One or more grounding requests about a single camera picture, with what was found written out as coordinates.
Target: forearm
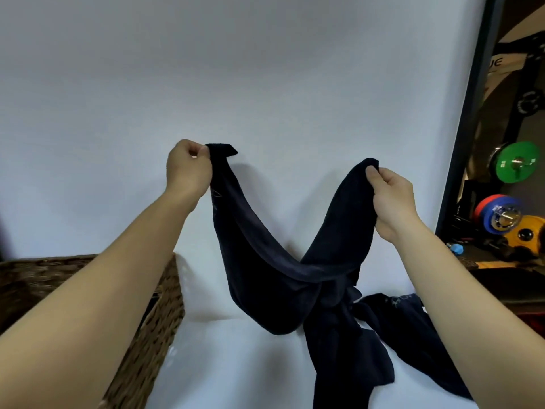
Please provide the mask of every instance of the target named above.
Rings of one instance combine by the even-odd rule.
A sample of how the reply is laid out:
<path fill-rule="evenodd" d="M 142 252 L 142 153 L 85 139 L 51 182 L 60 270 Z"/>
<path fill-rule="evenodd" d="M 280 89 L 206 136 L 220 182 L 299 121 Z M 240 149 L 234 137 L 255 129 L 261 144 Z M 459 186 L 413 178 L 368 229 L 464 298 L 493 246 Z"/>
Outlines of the forearm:
<path fill-rule="evenodd" d="M 161 196 L 0 337 L 0 407 L 97 407 L 193 203 Z"/>
<path fill-rule="evenodd" d="M 475 401 L 545 407 L 545 340 L 491 295 L 421 222 L 394 241 L 416 292 Z"/>

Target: white surface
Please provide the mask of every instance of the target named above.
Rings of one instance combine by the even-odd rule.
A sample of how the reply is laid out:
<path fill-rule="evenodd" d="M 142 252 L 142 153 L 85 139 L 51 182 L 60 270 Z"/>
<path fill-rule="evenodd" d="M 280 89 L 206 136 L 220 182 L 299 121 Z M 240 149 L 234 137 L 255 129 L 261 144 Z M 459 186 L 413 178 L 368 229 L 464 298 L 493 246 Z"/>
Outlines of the white surface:
<path fill-rule="evenodd" d="M 396 381 L 375 388 L 370 408 L 477 407 L 444 391 L 387 349 Z M 299 333 L 273 336 L 245 318 L 184 320 L 146 409 L 311 409 L 315 376 Z"/>
<path fill-rule="evenodd" d="M 365 157 L 414 182 L 434 227 L 482 3 L 1 0 L 4 254 L 100 252 L 161 192 L 182 137 L 240 151 L 250 204 L 296 257 Z M 241 316 L 209 195 L 176 249 L 188 317 Z M 412 289 L 378 239 L 359 288 Z"/>

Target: red weight plate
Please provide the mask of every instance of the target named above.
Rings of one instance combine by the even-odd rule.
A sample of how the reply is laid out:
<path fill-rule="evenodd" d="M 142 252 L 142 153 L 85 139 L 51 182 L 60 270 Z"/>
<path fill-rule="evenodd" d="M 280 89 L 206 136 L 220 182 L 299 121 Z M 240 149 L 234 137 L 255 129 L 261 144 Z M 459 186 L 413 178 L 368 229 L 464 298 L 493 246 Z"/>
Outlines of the red weight plate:
<path fill-rule="evenodd" d="M 494 199 L 497 199 L 497 198 L 500 198 L 502 196 L 505 196 L 505 195 L 502 195 L 500 193 L 497 193 L 495 195 L 490 195 L 489 197 L 486 197 L 485 199 L 483 199 L 481 202 L 479 202 L 479 204 L 477 205 L 477 208 L 475 208 L 475 212 L 473 213 L 473 220 L 475 222 L 478 222 L 479 221 L 479 217 L 481 216 L 481 212 L 482 210 L 485 208 L 485 206 L 488 205 L 489 202 L 492 202 Z"/>

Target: wicker basket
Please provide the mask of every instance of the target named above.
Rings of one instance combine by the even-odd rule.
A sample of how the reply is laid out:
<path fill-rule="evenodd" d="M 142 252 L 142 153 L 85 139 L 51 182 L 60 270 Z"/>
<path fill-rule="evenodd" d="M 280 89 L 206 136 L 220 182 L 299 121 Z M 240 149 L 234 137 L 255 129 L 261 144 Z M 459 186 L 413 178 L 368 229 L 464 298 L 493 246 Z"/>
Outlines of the wicker basket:
<path fill-rule="evenodd" d="M 0 334 L 94 257 L 88 255 L 0 263 Z M 184 314 L 173 256 L 100 408 L 144 408 Z"/>

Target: green weight plate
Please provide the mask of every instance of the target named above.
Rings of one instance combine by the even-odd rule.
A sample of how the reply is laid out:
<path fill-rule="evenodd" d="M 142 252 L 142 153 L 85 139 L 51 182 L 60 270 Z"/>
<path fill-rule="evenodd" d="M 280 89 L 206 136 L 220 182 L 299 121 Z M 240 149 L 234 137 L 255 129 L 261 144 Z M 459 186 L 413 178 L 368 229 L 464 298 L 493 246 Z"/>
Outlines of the green weight plate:
<path fill-rule="evenodd" d="M 496 176 L 506 184 L 528 178 L 537 168 L 540 150 L 532 142 L 517 142 L 506 146 L 495 158 Z"/>

